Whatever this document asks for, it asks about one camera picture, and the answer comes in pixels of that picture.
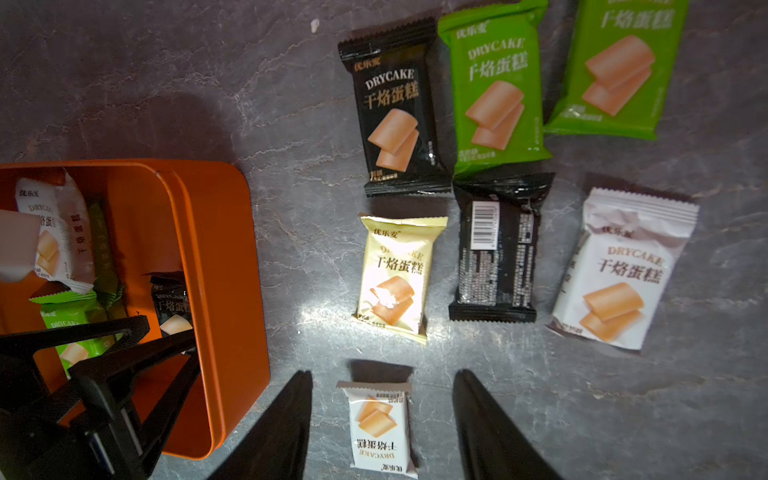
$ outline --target chinese characters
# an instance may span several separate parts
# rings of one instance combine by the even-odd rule
[[[634,265],[618,260],[607,260],[605,258],[600,263],[600,271],[650,283],[661,283],[661,277],[664,274],[664,271],[660,268],[650,268],[648,266]]]
[[[475,80],[476,77],[490,78],[496,77],[504,73],[512,73],[513,71],[519,71],[528,67],[528,53],[521,51],[512,55],[499,58],[496,61],[485,60],[478,64],[477,62],[472,64],[469,68],[469,81]]]
[[[382,58],[369,58],[367,60],[358,61],[355,63],[355,71],[365,70],[366,68],[379,67],[382,64]]]
[[[81,223],[82,220],[80,220],[80,215],[70,215],[69,219],[72,222],[72,229],[75,232],[82,233],[83,231],[83,225]],[[80,235],[79,237],[74,238],[74,242],[78,246],[78,254],[82,255],[85,252],[88,252],[88,246],[84,245],[85,243],[85,235]]]
[[[387,452],[395,451],[394,442],[378,442],[376,440],[357,439],[358,449],[372,449],[372,450],[384,450]]]
[[[190,304],[183,301],[174,301],[174,300],[160,300],[157,302],[157,305],[165,308],[166,310],[169,310],[171,312],[187,312],[191,313],[190,311]]]
[[[424,274],[424,263],[413,260],[399,260],[395,257],[379,257],[379,268],[386,268],[396,272]]]
[[[382,90],[374,91],[373,93],[366,95],[365,103],[368,105],[368,109],[372,110],[374,105],[376,107],[386,107],[388,105],[411,100],[418,96],[419,83],[414,80],[392,88],[384,88]]]
[[[56,219],[53,217],[48,217],[41,215],[40,216],[40,226],[41,227],[54,227],[56,228]]]
[[[397,172],[392,172],[391,174],[385,175],[384,170],[379,169],[379,170],[372,171],[370,176],[371,176],[372,182],[383,182],[385,180],[391,180],[393,178],[397,178],[398,175],[399,174]]]
[[[459,30],[456,30],[456,38],[472,37],[478,33],[485,33],[489,22],[490,20],[486,20],[485,22],[480,22],[476,25],[470,25],[467,28],[460,28]]]
[[[643,10],[633,12],[631,10],[608,10],[603,15],[601,28],[639,28],[643,30],[666,30],[672,28],[674,10]]]
[[[402,403],[405,397],[400,392],[397,392],[397,393],[377,392],[376,398],[387,399],[389,403]]]
[[[476,161],[485,160],[486,158],[493,158],[496,156],[496,152],[489,151],[481,154],[477,148],[468,148],[466,150],[458,151],[458,161]]]
[[[618,235],[619,237],[632,238],[632,233],[629,230],[625,230],[621,227],[605,226],[602,228],[603,233],[610,233],[611,235]]]

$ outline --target snack package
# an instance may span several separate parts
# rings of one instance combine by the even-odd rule
[[[339,382],[349,399],[353,467],[418,478],[408,437],[410,383]]]
[[[515,175],[504,165],[454,183],[461,209],[452,320],[533,322],[539,207],[554,174]]]
[[[77,185],[69,174],[65,176],[63,186],[20,178],[16,205],[23,214],[40,217],[35,273],[77,293],[88,293],[95,278],[91,222]]]
[[[447,217],[361,217],[368,228],[362,287],[353,318],[426,343],[422,314],[432,268],[432,246]]]
[[[594,188],[550,328],[640,350],[699,207]]]
[[[366,195],[451,191],[439,160],[426,51],[435,19],[339,43],[352,74],[370,181]]]
[[[94,265],[96,267],[96,280],[94,291],[101,305],[107,310],[109,319],[121,319],[127,316],[121,300],[125,292],[125,285],[120,283],[117,273],[114,271],[112,248],[109,244],[109,232],[104,211],[98,201],[88,205],[88,216],[91,219],[91,234],[94,242]]]
[[[184,272],[149,273],[152,300],[163,336],[192,330],[192,310]]]
[[[579,0],[563,98],[544,131],[655,140],[688,0]]]
[[[547,0],[522,0],[440,18],[440,38],[451,48],[456,177],[551,157],[536,30],[546,9]]]
[[[40,305],[40,315],[49,329],[99,323],[107,319],[107,313],[98,302],[96,292],[77,293],[59,282],[46,283],[32,294],[29,301]],[[69,367],[82,360],[97,357],[113,345],[114,336],[108,335],[60,345],[56,347],[56,351],[69,378]]]
[[[104,218],[104,211],[99,202],[91,202],[88,205],[88,218],[91,221],[91,233],[94,244],[94,265],[96,278],[94,281],[94,290],[116,295],[120,280],[114,271],[114,261],[112,258],[112,248],[109,244],[109,233],[107,231],[107,221]]]

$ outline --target cream-colored snack package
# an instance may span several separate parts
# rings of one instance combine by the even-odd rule
[[[20,178],[16,206],[23,214],[40,217],[35,273],[77,293],[90,292],[95,279],[91,221],[72,177],[65,174],[62,186]]]
[[[353,467],[418,478],[408,437],[410,383],[339,382],[349,400]]]
[[[550,328],[640,350],[698,213],[694,204],[592,189]]]
[[[368,241],[353,317],[426,343],[421,327],[432,245],[448,218],[361,219],[368,228]]]

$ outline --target green snack package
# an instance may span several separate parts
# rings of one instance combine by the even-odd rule
[[[688,0],[580,0],[550,134],[655,140]]]
[[[32,294],[29,300],[40,304],[40,315],[49,329],[99,323],[107,319],[107,313],[93,290],[83,295],[69,290],[63,283],[49,282]],[[69,367],[81,360],[99,356],[113,345],[114,336],[109,335],[60,345],[56,351],[69,378]]]
[[[440,18],[451,48],[455,177],[550,158],[541,119],[538,26],[547,0],[462,10]]]
[[[104,211],[101,209],[101,204],[98,201],[89,203],[88,217],[91,220],[91,238],[94,243],[94,266],[96,267],[94,290],[114,295],[118,292],[120,280],[114,272],[107,221],[104,218]]]

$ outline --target gray marble surface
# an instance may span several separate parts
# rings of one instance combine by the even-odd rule
[[[545,115],[561,88],[575,3],[552,2],[540,27]],[[449,321],[454,200],[368,200],[362,190],[352,82],[336,43],[461,3],[2,4],[1,161],[226,161],[250,185],[272,382],[221,449],[202,462],[163,457],[156,480],[206,478],[298,369],[314,381],[305,477],[388,478],[349,467],[347,403],[334,385],[350,378],[353,359],[413,367],[420,478],[462,476],[451,391],[463,368],[565,478],[768,477],[764,1],[691,1],[658,141],[546,139],[554,158],[542,168],[557,177],[543,213],[535,325]],[[439,152],[451,164],[448,49],[438,41],[431,56]],[[596,174],[701,205],[641,356],[544,328]],[[450,217],[435,245],[427,346],[348,320],[366,239],[358,212]]]

